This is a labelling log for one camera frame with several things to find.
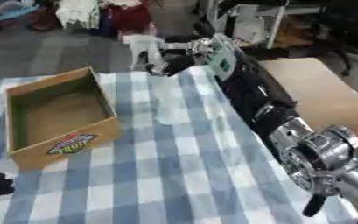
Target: wooden box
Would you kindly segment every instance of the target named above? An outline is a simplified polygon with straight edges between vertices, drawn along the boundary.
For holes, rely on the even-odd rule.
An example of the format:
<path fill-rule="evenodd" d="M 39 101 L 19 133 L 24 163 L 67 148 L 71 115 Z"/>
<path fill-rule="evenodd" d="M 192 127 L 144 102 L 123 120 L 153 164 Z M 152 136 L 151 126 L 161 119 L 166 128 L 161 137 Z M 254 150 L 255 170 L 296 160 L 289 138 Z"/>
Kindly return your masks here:
<path fill-rule="evenodd" d="M 7 151 L 22 172 L 121 135 L 91 68 L 9 88 L 6 101 Z"/>

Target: table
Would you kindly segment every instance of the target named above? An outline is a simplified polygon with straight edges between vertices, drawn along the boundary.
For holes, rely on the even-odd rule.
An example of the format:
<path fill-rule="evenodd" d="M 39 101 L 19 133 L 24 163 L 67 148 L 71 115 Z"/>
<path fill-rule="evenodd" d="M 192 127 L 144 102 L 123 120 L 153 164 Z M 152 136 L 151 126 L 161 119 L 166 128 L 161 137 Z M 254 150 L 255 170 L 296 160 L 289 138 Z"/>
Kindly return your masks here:
<path fill-rule="evenodd" d="M 3 93 L 39 77 L 0 80 L 0 172 L 16 187 L 0 197 L 0 223 L 356 223 L 358 213 L 337 197 L 315 217 L 301 215 L 309 194 L 289 180 L 210 74 L 195 66 L 173 78 L 185 115 L 174 125 L 155 119 L 147 73 L 102 74 L 124 135 L 26 173 L 6 157 Z"/>
<path fill-rule="evenodd" d="M 221 18 L 217 18 L 218 4 L 222 0 L 208 0 L 207 3 L 203 3 L 204 8 L 207 8 L 207 19 L 213 25 L 217 32 L 225 32 L 225 26 L 227 23 L 227 15 Z M 240 4 L 239 13 L 246 13 L 253 16 L 269 16 L 273 17 L 272 25 L 270 26 L 270 36 L 266 41 L 266 48 L 271 49 L 274 45 L 275 39 L 282 19 L 285 15 L 303 15 L 313 14 L 320 12 L 320 5 L 318 3 L 293 3 L 286 2 L 286 5 L 282 6 L 264 6 L 261 4 Z"/>

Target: red object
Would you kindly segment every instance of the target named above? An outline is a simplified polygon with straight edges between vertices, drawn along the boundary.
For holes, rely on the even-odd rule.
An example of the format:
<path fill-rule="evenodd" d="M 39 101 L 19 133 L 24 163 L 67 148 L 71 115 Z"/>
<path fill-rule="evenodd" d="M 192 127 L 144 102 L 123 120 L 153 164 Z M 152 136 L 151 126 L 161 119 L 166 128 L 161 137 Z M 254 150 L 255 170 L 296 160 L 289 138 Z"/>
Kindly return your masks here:
<path fill-rule="evenodd" d="M 136 7 L 121 8 L 118 6 L 110 7 L 112 9 L 112 21 L 117 30 L 122 32 L 143 32 L 151 23 L 151 16 L 147 10 L 147 1 Z"/>

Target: white cloth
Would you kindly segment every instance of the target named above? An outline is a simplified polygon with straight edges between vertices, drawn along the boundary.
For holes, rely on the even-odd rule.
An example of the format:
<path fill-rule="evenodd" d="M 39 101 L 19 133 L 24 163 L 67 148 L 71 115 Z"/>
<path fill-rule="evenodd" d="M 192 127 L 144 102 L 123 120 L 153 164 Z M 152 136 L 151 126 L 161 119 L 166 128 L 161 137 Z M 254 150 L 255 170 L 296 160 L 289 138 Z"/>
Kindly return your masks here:
<path fill-rule="evenodd" d="M 103 7 L 108 4 L 114 4 L 121 7 L 134 7 L 142 2 L 140 0 L 99 0 L 100 5 Z"/>
<path fill-rule="evenodd" d="M 100 9 L 97 0 L 60 0 L 56 16 L 64 28 L 79 23 L 86 29 L 96 29 Z"/>

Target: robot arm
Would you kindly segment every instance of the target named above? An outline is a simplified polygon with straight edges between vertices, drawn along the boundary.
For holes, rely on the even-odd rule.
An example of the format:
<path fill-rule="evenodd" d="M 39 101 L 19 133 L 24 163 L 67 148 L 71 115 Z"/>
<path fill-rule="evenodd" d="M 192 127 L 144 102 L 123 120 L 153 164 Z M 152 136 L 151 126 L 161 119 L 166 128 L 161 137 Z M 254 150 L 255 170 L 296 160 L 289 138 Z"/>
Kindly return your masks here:
<path fill-rule="evenodd" d="M 174 49 L 174 44 L 167 45 Z M 238 115 L 260 136 L 291 180 L 312 193 L 304 215 L 314 216 L 328 196 L 358 201 L 358 137 L 351 130 L 330 126 L 314 132 L 283 87 L 222 34 L 177 45 L 186 55 L 162 66 L 148 66 L 149 72 L 172 76 L 194 64 L 209 65 Z"/>

